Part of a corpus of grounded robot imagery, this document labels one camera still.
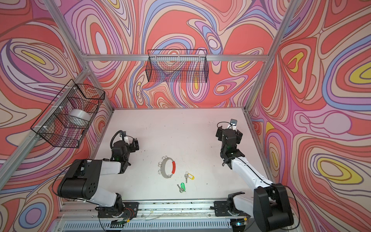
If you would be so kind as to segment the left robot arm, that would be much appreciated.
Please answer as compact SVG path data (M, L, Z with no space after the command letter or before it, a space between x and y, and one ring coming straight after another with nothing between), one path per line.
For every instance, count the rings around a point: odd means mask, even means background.
M81 200L96 205L105 217L117 218L124 214L125 206L119 193L104 189L99 184L102 176L120 175L131 166L130 154L139 150L138 139L117 131L110 141L110 159L76 159L54 194L60 198Z

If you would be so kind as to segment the metal keyring disc red grip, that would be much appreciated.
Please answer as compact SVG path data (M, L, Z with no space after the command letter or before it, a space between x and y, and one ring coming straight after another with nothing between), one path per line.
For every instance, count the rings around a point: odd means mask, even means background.
M158 174L165 179L171 178L176 171L176 162L174 159L168 156L163 156L161 161L158 163Z

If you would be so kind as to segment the green plastic key tag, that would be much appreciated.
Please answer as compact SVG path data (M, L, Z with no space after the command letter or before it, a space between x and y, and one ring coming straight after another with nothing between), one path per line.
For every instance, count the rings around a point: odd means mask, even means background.
M185 188L185 183L181 183L180 186L181 186L181 188L185 191L185 189L186 189L186 188Z

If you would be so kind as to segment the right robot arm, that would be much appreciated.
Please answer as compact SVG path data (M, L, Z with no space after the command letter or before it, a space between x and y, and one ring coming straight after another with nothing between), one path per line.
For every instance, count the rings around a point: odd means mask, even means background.
M288 195L290 187L267 179L237 148L243 137L243 133L237 129L237 121L232 119L226 128L219 122L215 136L221 142L222 165L237 173L253 192L252 198L242 191L229 194L225 206L212 207L215 213L220 215L224 211L232 216L245 214L254 219L262 232L297 229L300 216L294 218Z

